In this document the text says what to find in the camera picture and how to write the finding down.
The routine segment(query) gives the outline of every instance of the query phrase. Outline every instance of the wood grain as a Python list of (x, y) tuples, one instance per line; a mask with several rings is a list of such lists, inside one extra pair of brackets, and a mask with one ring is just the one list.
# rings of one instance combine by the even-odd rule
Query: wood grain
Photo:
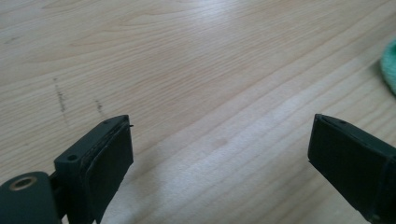
[(0, 182), (128, 114), (104, 223), (364, 223), (306, 151), (315, 113), (396, 145), (395, 24), (395, 0), (4, 0)]

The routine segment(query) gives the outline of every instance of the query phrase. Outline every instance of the black clamp jaw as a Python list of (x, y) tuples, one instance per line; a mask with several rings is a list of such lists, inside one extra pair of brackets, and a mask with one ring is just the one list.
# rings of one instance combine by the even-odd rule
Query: black clamp jaw
[(396, 223), (396, 148), (343, 120), (315, 115), (308, 158), (367, 221)]
[(100, 223), (134, 162), (127, 115), (107, 119), (55, 161), (55, 173), (32, 172), (0, 188), (0, 223)]

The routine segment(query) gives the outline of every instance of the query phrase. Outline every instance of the screw hole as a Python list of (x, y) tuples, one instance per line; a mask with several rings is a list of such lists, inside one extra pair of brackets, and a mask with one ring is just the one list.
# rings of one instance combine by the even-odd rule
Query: screw hole
[(37, 181), (35, 176), (26, 176), (21, 179), (14, 181), (10, 186), (9, 189), (17, 191), (21, 189), (27, 189), (32, 186)]
[(77, 156), (76, 155), (71, 155), (71, 156), (68, 156), (67, 159), (69, 161), (75, 161), (77, 159)]

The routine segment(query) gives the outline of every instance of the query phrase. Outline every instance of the green cloth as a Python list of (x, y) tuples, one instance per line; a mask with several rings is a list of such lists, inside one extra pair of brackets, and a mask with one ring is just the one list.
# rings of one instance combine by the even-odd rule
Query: green cloth
[(396, 39), (385, 48), (381, 59), (381, 69), (384, 79), (396, 94)]

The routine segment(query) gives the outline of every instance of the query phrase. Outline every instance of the wooden table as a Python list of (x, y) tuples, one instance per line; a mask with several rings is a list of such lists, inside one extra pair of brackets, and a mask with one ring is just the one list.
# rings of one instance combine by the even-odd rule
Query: wooden table
[(395, 0), (4, 0), (0, 182), (128, 114), (103, 223), (365, 223), (306, 152), (315, 113), (396, 145), (395, 24)]

